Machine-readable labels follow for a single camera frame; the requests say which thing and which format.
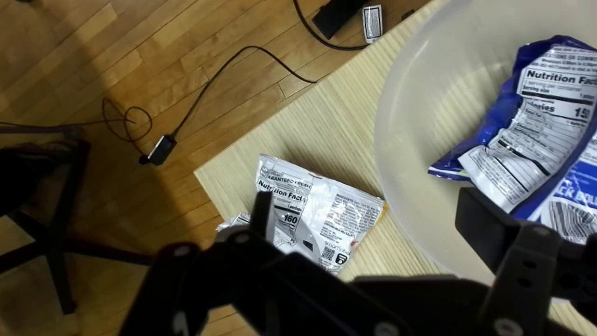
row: hardwood floor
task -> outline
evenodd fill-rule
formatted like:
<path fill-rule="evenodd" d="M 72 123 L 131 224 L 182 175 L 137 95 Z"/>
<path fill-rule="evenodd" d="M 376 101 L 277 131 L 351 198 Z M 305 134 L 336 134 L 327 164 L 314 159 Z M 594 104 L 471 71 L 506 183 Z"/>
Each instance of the hardwood floor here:
<path fill-rule="evenodd" d="M 308 17 L 327 0 L 301 0 Z M 424 0 L 381 0 L 387 30 Z M 241 47 L 262 45 L 308 78 L 323 78 L 355 52 L 320 45 L 292 0 L 0 0 L 0 121 L 57 125 L 100 121 L 101 99 L 154 116 L 139 142 L 150 151 L 189 110 L 198 89 Z M 363 43 L 353 19 L 335 43 Z M 139 153 L 105 125 L 86 127 L 92 157 L 72 233 L 156 252 L 174 241 L 210 246 L 223 222 L 193 172 L 310 89 L 260 52 L 243 54 L 210 89 L 167 164 Z M 0 144 L 32 140 L 3 136 Z M 0 220 L 0 252 L 29 237 Z M 44 259 L 0 276 L 0 334 L 116 334 L 144 267 L 70 257 L 79 302 L 64 317 Z M 206 334 L 253 334 L 232 310 L 211 313 Z"/>

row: food wrapper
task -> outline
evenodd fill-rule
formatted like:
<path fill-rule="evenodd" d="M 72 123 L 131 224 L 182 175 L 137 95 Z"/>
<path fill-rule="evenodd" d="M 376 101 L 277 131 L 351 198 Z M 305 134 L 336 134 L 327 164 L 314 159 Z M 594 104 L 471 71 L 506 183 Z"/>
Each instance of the food wrapper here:
<path fill-rule="evenodd" d="M 519 48 L 478 131 L 430 166 L 471 179 L 521 222 L 586 244 L 597 233 L 597 48 L 555 35 Z"/>
<path fill-rule="evenodd" d="M 260 155 L 256 188 L 275 194 L 275 246 L 331 272 L 350 261 L 385 209 L 381 198 L 271 155 Z"/>

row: chair leg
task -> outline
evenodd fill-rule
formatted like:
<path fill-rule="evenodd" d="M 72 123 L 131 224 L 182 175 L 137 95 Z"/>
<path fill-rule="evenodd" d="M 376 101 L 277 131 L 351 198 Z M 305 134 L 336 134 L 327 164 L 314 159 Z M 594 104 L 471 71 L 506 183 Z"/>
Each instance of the chair leg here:
<path fill-rule="evenodd" d="M 32 235 L 36 241 L 45 241 L 49 235 L 49 229 L 38 222 L 36 218 L 29 216 L 27 213 L 16 211 L 8 215 L 17 226 L 23 228 L 29 235 Z"/>
<path fill-rule="evenodd" d="M 21 263 L 27 263 L 42 254 L 44 254 L 44 248 L 38 243 L 31 243 L 27 246 L 12 250 L 12 252 L 0 256 L 0 272 L 6 272 L 6 271 L 10 271 Z"/>
<path fill-rule="evenodd" d="M 152 256 L 146 254 L 135 254 L 128 250 L 118 250 L 103 244 L 94 244 L 86 241 L 75 241 L 68 239 L 66 250 L 73 254 L 85 254 L 92 257 L 103 257 L 103 259 L 114 259 L 114 261 L 124 261 L 124 263 L 137 263 L 137 265 L 152 265 Z"/>
<path fill-rule="evenodd" d="M 55 289 L 60 300 L 60 308 L 66 315 L 73 313 L 77 302 L 73 300 L 72 287 L 70 287 L 70 272 L 68 263 L 62 252 L 49 252 L 47 256 L 51 274 L 55 280 Z"/>

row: white plate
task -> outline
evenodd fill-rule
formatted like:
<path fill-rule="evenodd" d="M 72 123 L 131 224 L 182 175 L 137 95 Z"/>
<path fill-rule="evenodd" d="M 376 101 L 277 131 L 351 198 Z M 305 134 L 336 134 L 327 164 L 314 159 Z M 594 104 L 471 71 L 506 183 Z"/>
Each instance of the white plate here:
<path fill-rule="evenodd" d="M 491 272 L 454 226 L 458 185 L 426 170 L 475 131 L 521 45 L 558 33 L 597 47 L 597 2 L 445 2 L 387 78 L 376 160 L 400 228 L 441 267 L 489 282 Z"/>

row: white wrapper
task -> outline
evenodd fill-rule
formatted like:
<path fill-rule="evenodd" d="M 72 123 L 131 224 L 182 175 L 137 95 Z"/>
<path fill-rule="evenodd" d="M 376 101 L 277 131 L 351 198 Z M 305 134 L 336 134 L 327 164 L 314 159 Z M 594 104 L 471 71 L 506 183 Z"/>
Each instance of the white wrapper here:
<path fill-rule="evenodd" d="M 275 246 L 331 272 L 350 261 L 385 209 L 381 198 L 269 155 L 260 155 L 256 188 L 275 192 Z"/>

